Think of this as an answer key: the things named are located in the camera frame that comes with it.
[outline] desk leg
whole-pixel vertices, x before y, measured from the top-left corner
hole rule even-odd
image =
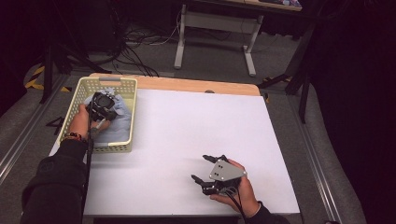
[[[254,42],[256,41],[256,37],[259,34],[260,27],[262,26],[262,17],[263,16],[260,16],[257,19],[257,23],[254,26],[253,33],[251,34],[250,43],[248,44],[248,46],[244,46],[245,59],[247,61],[248,74],[251,77],[255,77],[256,76],[256,69],[254,69],[253,59],[251,58],[250,52],[253,49]]]
[[[177,45],[177,52],[176,52],[175,65],[174,65],[176,69],[181,68],[181,62],[183,60],[185,27],[186,27],[186,5],[183,5],[181,9],[180,34],[178,37],[178,45]]]

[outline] hand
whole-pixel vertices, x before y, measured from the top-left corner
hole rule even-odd
[[[243,167],[238,162],[232,160],[228,160],[228,161],[230,164],[245,170],[245,167]],[[257,202],[256,197],[254,196],[253,187],[251,186],[250,181],[246,176],[241,177],[241,183],[239,184],[238,190],[239,190],[239,196],[238,194],[235,194],[233,197],[236,199],[237,202],[239,202],[239,197],[240,197],[242,201],[242,209],[245,213],[245,216],[253,217],[256,214],[256,212],[259,210],[260,205]],[[233,210],[235,210],[236,212],[240,212],[239,209],[236,207],[235,203],[233,203],[233,200],[231,200],[228,196],[212,194],[210,195],[210,199],[216,200],[219,203],[228,204],[233,208]]]
[[[81,137],[87,139],[88,137],[88,119],[89,114],[87,109],[85,109],[85,105],[78,106],[78,113],[73,117],[72,122],[69,126],[70,133],[78,133],[81,134]],[[96,127],[98,122],[94,121],[91,123],[91,127]],[[106,122],[100,127],[99,131],[106,129],[110,125],[110,121],[106,120]]]

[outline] plastic basket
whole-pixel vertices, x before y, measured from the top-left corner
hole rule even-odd
[[[122,96],[124,103],[132,112],[131,117],[131,131],[129,139],[125,142],[110,142],[105,144],[94,144],[94,153],[107,152],[130,152],[132,150],[132,133],[134,127],[134,108],[136,102],[136,86],[137,80],[132,77],[82,77],[77,85],[72,102],[67,111],[64,125],[61,133],[57,138],[57,143],[60,145],[62,138],[69,128],[70,122],[78,112],[78,105],[83,104],[85,99],[93,95],[97,91],[113,88],[115,94]]]

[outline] metal frame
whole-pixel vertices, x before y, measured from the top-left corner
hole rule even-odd
[[[53,98],[56,93],[60,91],[66,80],[68,79],[67,75],[59,76],[54,85],[54,91],[50,93],[47,101],[44,104],[39,104],[35,109],[35,112],[32,114],[30,120],[26,123],[24,129],[21,134],[17,137],[14,144],[8,150],[6,156],[0,162],[0,185],[6,179],[8,173],[11,171],[11,168],[14,166],[18,157],[22,154],[24,148],[30,141],[30,138],[35,133],[35,128],[37,127],[39,121],[43,118],[44,113],[47,108],[50,106]]]
[[[177,45],[177,54],[175,58],[176,69],[181,68],[183,61],[183,52],[185,46],[185,28],[186,26],[206,28],[213,30],[229,31],[242,34],[250,34],[250,41],[247,46],[243,46],[245,60],[247,62],[248,74],[251,77],[256,76],[256,70],[254,69],[254,63],[251,58],[251,50],[253,49],[256,37],[259,34],[260,27],[262,25],[263,16],[259,16],[257,20],[218,16],[206,13],[190,12],[187,10],[187,6],[183,5],[181,9],[180,18],[180,33]]]
[[[311,170],[314,175],[314,178],[317,181],[318,190],[322,198],[324,207],[326,209],[327,216],[329,217],[329,219],[337,221],[340,224],[343,224],[340,213],[335,204],[334,197],[332,196],[332,190],[330,189],[329,183],[327,182],[326,176],[321,167],[314,144],[312,143],[311,137],[309,135],[309,131],[306,129],[306,126],[300,122],[299,111],[298,111],[299,109],[295,100],[296,100],[295,96],[290,96],[290,95],[288,96],[288,101],[290,104],[291,111],[296,119],[297,126],[304,139],[304,143],[306,146],[306,156],[309,165],[311,166]]]

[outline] black cable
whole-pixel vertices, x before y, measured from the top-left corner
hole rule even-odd
[[[241,208],[243,208],[242,201],[241,201],[241,194],[239,193],[239,189],[238,188],[236,188],[236,193],[238,194],[239,204],[241,205]]]
[[[236,205],[236,207],[238,208],[239,212],[242,215],[242,219],[244,219],[245,224],[248,224],[248,220],[247,217],[245,216],[244,210],[242,209],[242,206],[239,205],[239,203],[236,201],[236,199],[233,197],[233,195],[231,195],[229,192],[225,191],[225,194],[227,194],[227,196],[233,200],[233,203]]]
[[[127,55],[125,55],[125,54],[123,54],[123,53],[122,53],[122,56],[124,56],[126,59],[131,60],[132,63],[123,62],[123,61],[121,61],[121,60],[119,60],[119,59],[116,59],[116,61],[117,61],[117,62],[120,62],[120,63],[135,65],[135,66],[139,69],[139,71],[140,71],[144,76],[146,75],[146,74],[142,71],[142,69],[140,68],[141,65],[140,65],[139,63],[135,62],[133,58],[130,58],[129,56],[127,56]]]
[[[119,60],[119,59],[116,59],[116,61],[119,62],[119,63],[125,63],[125,64],[130,64],[130,65],[135,65],[135,66],[140,70],[140,72],[142,72],[143,75],[146,75],[146,74],[141,70],[140,67],[147,67],[147,69],[152,69],[152,68],[150,68],[150,67],[148,67],[148,66],[145,66],[145,65],[142,65],[142,64],[140,64],[140,63],[127,63],[127,62],[123,62],[123,61],[121,61],[121,60]]]
[[[120,73],[120,74],[122,75],[122,72],[120,72],[120,71],[116,68],[116,65],[114,65],[114,60],[111,61],[111,64],[113,64],[114,69],[115,69],[118,73]]]
[[[90,184],[90,173],[91,173],[91,161],[92,161],[92,152],[93,152],[93,139],[91,136],[91,124],[92,124],[92,109],[93,109],[93,97],[90,102],[90,111],[88,113],[88,150],[87,150],[87,176],[84,184],[84,191],[81,199],[81,222],[84,216],[85,202],[87,202],[87,194],[88,194],[88,186]]]
[[[153,32],[150,31],[150,30],[148,30],[149,33],[146,34],[144,31],[141,31],[141,30],[143,30],[143,28],[134,29],[134,30],[128,32],[128,33],[125,35],[125,37],[124,37],[124,39],[125,39],[126,41],[132,41],[132,42],[134,42],[134,45],[133,45],[133,48],[134,48],[134,49],[137,48],[137,47],[139,47],[141,44],[152,44],[152,43],[155,43],[156,41],[158,41],[158,40],[160,40],[160,39],[163,38],[161,35],[159,35],[159,37],[158,37],[156,40],[151,41],[151,43],[144,43],[144,40],[145,40],[145,39],[155,37],[155,36],[157,36],[158,34],[157,34],[157,33],[153,33]]]
[[[127,48],[128,50],[130,50],[130,51],[134,54],[134,56],[137,58],[137,60],[138,60],[139,63],[142,65],[142,67],[146,70],[146,72],[148,73],[149,76],[153,77],[151,71],[153,71],[157,77],[160,76],[156,70],[154,70],[153,68],[150,68],[150,67],[144,65],[143,62],[142,62],[142,60],[140,59],[140,57],[136,54],[136,52],[134,52],[133,49],[131,49],[131,48],[130,48],[129,46],[127,46],[127,45],[125,45],[125,46],[126,46],[126,48]]]

